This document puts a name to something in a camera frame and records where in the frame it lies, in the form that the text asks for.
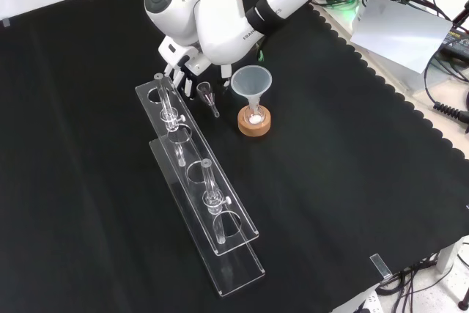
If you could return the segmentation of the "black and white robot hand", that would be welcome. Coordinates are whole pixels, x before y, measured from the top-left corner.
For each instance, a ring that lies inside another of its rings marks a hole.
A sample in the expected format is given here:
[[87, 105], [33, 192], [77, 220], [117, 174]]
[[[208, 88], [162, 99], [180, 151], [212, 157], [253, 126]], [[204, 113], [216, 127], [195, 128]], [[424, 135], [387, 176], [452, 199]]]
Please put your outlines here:
[[186, 97], [195, 98], [198, 77], [213, 65], [201, 52], [198, 44], [179, 45], [170, 36], [165, 36], [158, 51], [166, 62], [164, 75]]

